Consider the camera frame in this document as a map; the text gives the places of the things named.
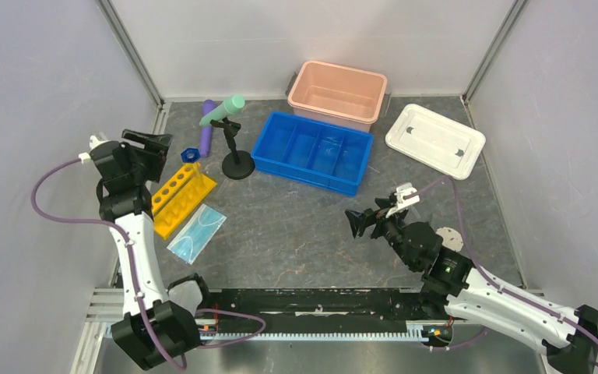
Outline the blue funnel with stem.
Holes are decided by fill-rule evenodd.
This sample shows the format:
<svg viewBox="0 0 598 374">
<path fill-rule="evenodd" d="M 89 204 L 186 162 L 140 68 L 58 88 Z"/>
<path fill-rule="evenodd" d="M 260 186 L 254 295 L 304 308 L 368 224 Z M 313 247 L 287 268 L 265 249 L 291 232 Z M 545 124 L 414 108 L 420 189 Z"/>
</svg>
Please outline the blue funnel with stem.
<svg viewBox="0 0 598 374">
<path fill-rule="evenodd" d="M 199 149 L 197 148 L 186 148 L 181 152 L 181 160 L 184 164 L 193 164 L 199 161 L 201 158 L 201 154 Z"/>
</svg>

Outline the yellow test tube rack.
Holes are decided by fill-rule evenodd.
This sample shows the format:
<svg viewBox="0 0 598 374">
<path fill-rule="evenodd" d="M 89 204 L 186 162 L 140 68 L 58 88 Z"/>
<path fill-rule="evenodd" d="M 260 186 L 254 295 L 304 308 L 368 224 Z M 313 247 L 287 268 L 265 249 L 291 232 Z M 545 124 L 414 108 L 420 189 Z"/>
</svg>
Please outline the yellow test tube rack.
<svg viewBox="0 0 598 374">
<path fill-rule="evenodd" d="M 155 232 L 162 239 L 169 239 L 216 186 L 217 182 L 202 173 L 199 162 L 180 167 L 153 195 Z"/>
</svg>

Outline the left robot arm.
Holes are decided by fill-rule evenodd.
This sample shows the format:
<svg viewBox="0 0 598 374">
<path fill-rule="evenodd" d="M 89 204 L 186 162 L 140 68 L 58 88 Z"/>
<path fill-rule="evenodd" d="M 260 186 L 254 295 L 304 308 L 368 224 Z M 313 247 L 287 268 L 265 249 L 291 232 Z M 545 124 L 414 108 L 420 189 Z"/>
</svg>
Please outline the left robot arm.
<svg viewBox="0 0 598 374">
<path fill-rule="evenodd" d="M 180 168 L 152 195 L 148 182 L 158 182 L 172 137 L 124 130 L 122 139 L 91 136 L 82 162 L 93 162 L 99 224 L 106 224 L 116 243 L 122 271 L 122 319 L 112 326 L 117 346 L 141 369 L 163 363 L 185 371 L 186 353 L 202 346 L 196 317 L 213 309 L 213 296 L 198 274 L 165 288 L 154 247 L 155 235 L 169 235 L 192 210 L 182 200 L 197 188 L 198 199 L 215 186 L 197 164 Z"/>
</svg>

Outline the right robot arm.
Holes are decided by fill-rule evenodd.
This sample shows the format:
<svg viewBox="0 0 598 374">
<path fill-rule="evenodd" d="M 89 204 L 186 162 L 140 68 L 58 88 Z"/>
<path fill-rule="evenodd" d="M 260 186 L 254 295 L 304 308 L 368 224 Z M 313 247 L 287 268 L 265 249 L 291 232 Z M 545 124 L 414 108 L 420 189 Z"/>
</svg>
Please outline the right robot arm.
<svg viewBox="0 0 598 374">
<path fill-rule="evenodd" d="M 443 243 L 427 222 L 404 221 L 391 198 L 377 198 L 377 209 L 363 212 L 362 224 L 350 224 L 353 235 L 372 227 L 371 238 L 384 238 L 403 264 L 420 273 L 420 311 L 467 319 L 503 333 L 547 358 L 561 373 L 591 373 L 598 345 L 598 311 L 549 302 L 518 288 Z"/>
</svg>

